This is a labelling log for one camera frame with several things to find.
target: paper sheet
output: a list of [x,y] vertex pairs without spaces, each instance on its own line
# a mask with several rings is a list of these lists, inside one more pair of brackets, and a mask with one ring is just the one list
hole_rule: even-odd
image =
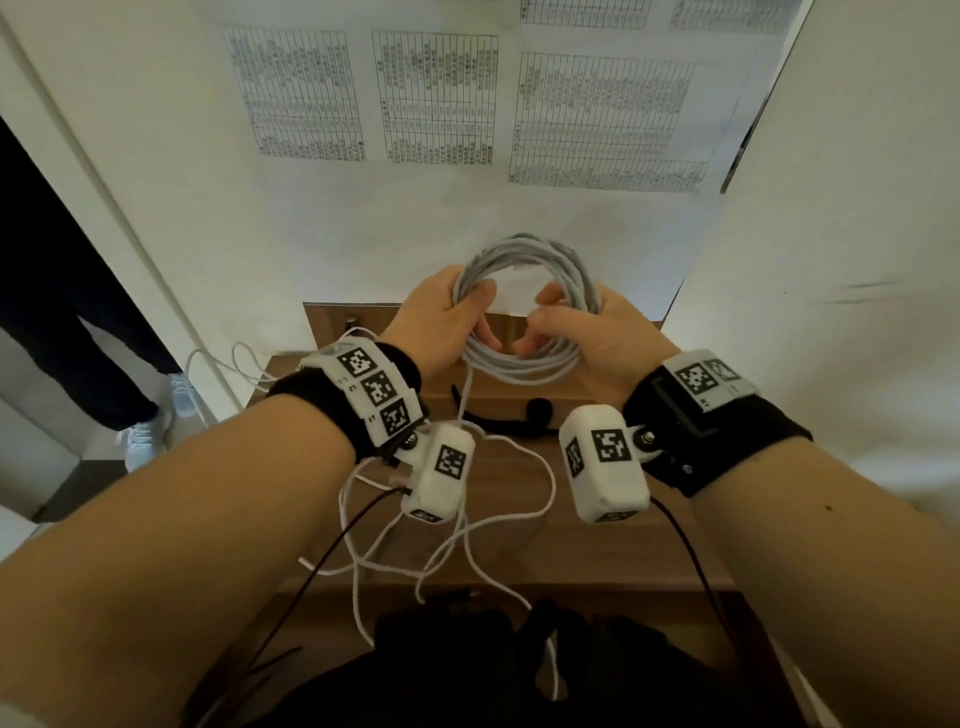
[[[303,299],[531,231],[669,306],[799,0],[208,0]],[[501,276],[529,309],[544,276]]]

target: shoe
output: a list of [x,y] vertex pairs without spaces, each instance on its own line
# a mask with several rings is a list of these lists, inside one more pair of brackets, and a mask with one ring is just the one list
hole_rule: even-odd
[[197,405],[194,403],[198,396],[197,390],[186,378],[186,374],[170,375],[170,391],[174,396],[174,412],[177,417],[193,417],[197,414]]
[[163,436],[167,433],[171,422],[173,422],[173,416],[168,411],[160,410],[149,422],[127,427],[117,435],[117,441],[123,441],[127,446],[124,464],[127,466],[128,473],[142,468],[167,450]]

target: dark pants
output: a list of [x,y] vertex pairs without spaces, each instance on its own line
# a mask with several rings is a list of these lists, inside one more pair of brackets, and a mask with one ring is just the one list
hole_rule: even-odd
[[80,318],[162,374],[180,367],[5,124],[0,159],[14,190],[3,205],[5,228],[16,231],[4,241],[0,327],[101,425],[120,430],[151,420],[156,404],[100,350]]

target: black strap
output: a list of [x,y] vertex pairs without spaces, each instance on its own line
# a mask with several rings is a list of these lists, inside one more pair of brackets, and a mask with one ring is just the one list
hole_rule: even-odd
[[650,449],[663,449],[662,455],[643,464],[643,470],[687,497],[781,440],[813,439],[758,395],[704,412],[664,367],[636,386],[623,417],[627,426],[642,426],[640,436],[653,435]]
[[[420,377],[420,370],[417,368],[414,360],[390,344],[377,342],[376,346],[396,365],[403,380],[419,394],[422,379]],[[407,430],[412,430],[422,423],[422,420],[412,423],[397,435],[391,443],[381,448],[384,452],[380,453],[373,446],[373,442],[370,439],[370,435],[363,421],[357,417],[357,414],[350,406],[347,395],[326,377],[322,369],[304,367],[303,369],[293,372],[291,375],[285,376],[277,381],[274,386],[271,387],[270,392],[267,393],[267,397],[273,397],[274,395],[293,395],[294,397],[299,397],[301,400],[309,402],[323,412],[331,422],[340,427],[341,431],[347,435],[347,439],[350,440],[350,444],[353,445],[353,450],[356,453],[357,463],[368,457],[374,457],[377,454],[392,454],[396,448],[390,449],[387,446],[394,440],[396,440],[398,444],[403,442],[408,435]],[[425,407],[423,408],[423,413],[424,415],[428,414]]]

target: gray cable coil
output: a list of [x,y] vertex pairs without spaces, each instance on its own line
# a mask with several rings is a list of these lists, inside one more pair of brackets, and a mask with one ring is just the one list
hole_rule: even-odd
[[[529,232],[504,238],[471,260],[453,286],[453,302],[459,302],[470,288],[490,274],[515,265],[543,266],[560,282],[570,306],[590,313],[600,312],[600,292],[576,252],[556,240]],[[469,336],[464,348],[464,361],[468,366],[508,384],[555,381],[572,372],[579,360],[580,348],[566,339],[550,339],[525,359],[495,352],[474,334]]]

